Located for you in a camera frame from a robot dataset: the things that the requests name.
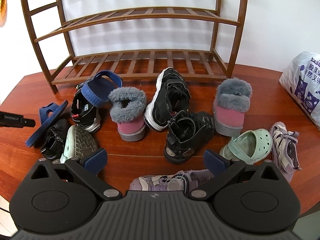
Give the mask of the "blue slipper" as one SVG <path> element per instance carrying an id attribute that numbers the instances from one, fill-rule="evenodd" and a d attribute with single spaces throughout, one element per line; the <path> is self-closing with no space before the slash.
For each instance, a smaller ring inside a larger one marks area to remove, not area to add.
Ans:
<path id="1" fill-rule="evenodd" d="M 68 106 L 68 101 L 65 100 L 61 105 L 54 102 L 39 109 L 39 117 L 41 125 L 40 127 L 28 138 L 25 142 L 27 147 L 31 147 L 37 142 L 43 135 L 45 135 L 48 128 L 56 121 L 56 119 L 63 113 Z"/>
<path id="2" fill-rule="evenodd" d="M 110 70 L 101 70 L 84 83 L 81 93 L 94 107 L 101 108 L 108 103 L 109 94 L 122 86 L 120 76 Z"/>

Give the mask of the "black leather boot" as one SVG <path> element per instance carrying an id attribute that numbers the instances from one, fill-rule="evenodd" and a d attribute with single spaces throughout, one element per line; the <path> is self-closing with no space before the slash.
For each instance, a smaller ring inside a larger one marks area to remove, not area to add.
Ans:
<path id="1" fill-rule="evenodd" d="M 60 163 L 69 128 L 69 122 L 66 119 L 60 119 L 47 131 L 46 139 L 40 152 L 46 159 L 54 164 Z"/>
<path id="2" fill-rule="evenodd" d="M 207 112 L 180 111 L 168 122 L 164 156 L 173 164 L 191 158 L 214 135 L 214 118 Z"/>

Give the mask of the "pink boot grey fur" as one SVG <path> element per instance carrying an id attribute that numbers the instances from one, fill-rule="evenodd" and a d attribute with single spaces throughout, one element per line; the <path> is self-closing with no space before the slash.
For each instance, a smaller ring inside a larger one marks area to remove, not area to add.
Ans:
<path id="1" fill-rule="evenodd" d="M 109 94 L 112 103 L 110 116 L 117 124 L 118 133 L 124 141 L 143 139 L 146 124 L 143 114 L 146 108 L 146 94 L 136 87 L 120 87 Z"/>
<path id="2" fill-rule="evenodd" d="M 252 86 L 239 78 L 224 80 L 216 89 L 213 114 L 217 133 L 237 137 L 251 105 Z"/>

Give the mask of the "black sport sandal silver sole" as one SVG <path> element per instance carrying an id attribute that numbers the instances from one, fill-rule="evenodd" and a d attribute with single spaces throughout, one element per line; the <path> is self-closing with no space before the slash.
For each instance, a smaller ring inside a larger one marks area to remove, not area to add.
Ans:
<path id="1" fill-rule="evenodd" d="M 93 134 L 100 129 L 100 114 L 97 107 L 93 106 L 81 93 L 84 83 L 76 86 L 71 105 L 72 120 L 87 132 Z"/>

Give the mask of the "black white sneaker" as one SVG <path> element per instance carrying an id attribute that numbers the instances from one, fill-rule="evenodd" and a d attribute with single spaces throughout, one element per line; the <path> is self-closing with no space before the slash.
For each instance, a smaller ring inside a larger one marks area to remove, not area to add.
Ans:
<path id="1" fill-rule="evenodd" d="M 181 74 L 172 67 L 165 68 L 157 77 L 156 92 L 146 107 L 146 124 L 155 131 L 163 131 L 178 112 L 188 110 L 190 99 L 187 83 Z"/>

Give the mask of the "white purple plastic bag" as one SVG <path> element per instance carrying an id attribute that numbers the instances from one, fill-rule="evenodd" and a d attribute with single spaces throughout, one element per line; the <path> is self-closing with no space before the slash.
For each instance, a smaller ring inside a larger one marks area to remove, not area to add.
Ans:
<path id="1" fill-rule="evenodd" d="M 319 54 L 301 52 L 283 71 L 279 83 L 319 127 Z"/>

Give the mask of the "red gold fringed banner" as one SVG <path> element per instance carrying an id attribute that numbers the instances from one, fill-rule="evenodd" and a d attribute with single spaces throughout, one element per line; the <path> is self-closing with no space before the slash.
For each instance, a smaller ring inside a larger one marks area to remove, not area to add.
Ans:
<path id="1" fill-rule="evenodd" d="M 0 26 L 3 27 L 7 20 L 7 7 L 8 7 L 7 0 L 0 0 L 0 5 L 1 5 Z"/>

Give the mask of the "brown wooden shoe rack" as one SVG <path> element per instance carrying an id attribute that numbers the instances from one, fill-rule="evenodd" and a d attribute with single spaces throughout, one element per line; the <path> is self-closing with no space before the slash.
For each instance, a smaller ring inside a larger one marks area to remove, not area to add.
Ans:
<path id="1" fill-rule="evenodd" d="M 179 63 L 187 80 L 233 74 L 248 0 L 163 1 L 81 9 L 75 0 L 21 0 L 35 55 L 51 90 L 106 69 L 123 80 L 153 80 Z"/>

